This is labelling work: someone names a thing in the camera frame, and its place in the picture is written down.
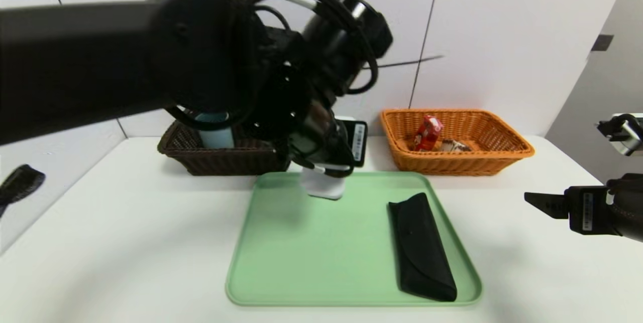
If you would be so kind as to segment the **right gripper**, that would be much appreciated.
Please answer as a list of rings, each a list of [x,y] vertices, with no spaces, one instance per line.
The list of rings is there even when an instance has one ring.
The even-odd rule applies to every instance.
[[[524,201],[586,236],[642,241],[642,177],[626,173],[605,186],[571,186],[565,195],[525,192]]]

